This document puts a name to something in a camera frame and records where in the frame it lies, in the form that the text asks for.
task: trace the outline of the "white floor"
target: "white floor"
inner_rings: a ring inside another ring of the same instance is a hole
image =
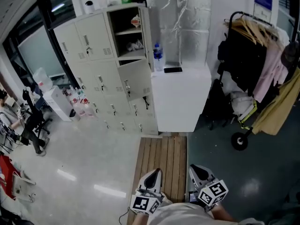
[[[37,183],[35,202],[22,202],[27,216],[35,225],[119,224],[131,197],[140,135],[110,132],[88,118],[55,118],[49,129],[45,157],[31,146],[10,155]]]

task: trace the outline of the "wheel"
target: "wheel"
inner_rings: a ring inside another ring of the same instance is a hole
[[[238,151],[243,151],[248,146],[248,139],[243,133],[235,133],[231,137],[231,144],[234,147],[234,149]]]

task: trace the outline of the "wooden board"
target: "wooden board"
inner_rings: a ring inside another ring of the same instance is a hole
[[[161,138],[141,138],[132,194],[139,180],[147,172],[160,168],[163,173],[161,191],[173,203],[184,201],[187,167],[186,137],[170,136]],[[132,225],[135,215],[130,210],[127,225]]]

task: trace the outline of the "black phone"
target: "black phone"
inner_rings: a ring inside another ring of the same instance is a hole
[[[182,68],[181,67],[167,67],[167,68],[164,68],[164,72],[165,73],[179,73],[179,72],[182,72]]]

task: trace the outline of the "shelf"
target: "shelf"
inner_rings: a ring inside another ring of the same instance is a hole
[[[118,60],[138,60],[138,59],[145,59],[145,52],[143,49],[131,51],[131,52],[124,52],[121,56],[118,57]]]
[[[117,36],[117,35],[124,35],[124,34],[138,33],[138,32],[142,32],[141,27],[139,27],[139,28],[136,28],[136,27],[128,28],[124,31],[116,32],[115,35]]]

